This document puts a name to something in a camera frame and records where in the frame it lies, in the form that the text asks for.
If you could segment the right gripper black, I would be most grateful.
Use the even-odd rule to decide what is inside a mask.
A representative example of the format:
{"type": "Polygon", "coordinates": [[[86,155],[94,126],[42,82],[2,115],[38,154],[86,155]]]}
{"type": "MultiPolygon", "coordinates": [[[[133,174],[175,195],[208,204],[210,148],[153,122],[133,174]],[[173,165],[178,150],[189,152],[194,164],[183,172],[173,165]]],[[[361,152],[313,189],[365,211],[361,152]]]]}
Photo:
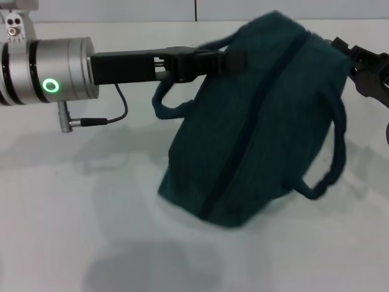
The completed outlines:
{"type": "Polygon", "coordinates": [[[349,78],[357,91],[364,97],[371,97],[388,107],[388,54],[375,54],[360,47],[349,45],[341,38],[331,41],[331,46],[341,51],[353,62],[358,62],[351,68],[349,78]]]}

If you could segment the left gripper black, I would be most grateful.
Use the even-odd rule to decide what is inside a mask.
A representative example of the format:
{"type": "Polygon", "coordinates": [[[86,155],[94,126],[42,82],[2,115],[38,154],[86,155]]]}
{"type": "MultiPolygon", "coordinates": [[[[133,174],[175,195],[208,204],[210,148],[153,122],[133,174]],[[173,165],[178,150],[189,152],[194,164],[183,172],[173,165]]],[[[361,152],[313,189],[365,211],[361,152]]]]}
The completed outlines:
{"type": "MultiPolygon", "coordinates": [[[[166,77],[186,82],[185,72],[193,65],[196,49],[168,47],[155,50],[100,52],[91,56],[95,85],[161,81],[166,77]]],[[[220,75],[246,69],[246,53],[201,50],[195,55],[199,75],[220,75]]]]}

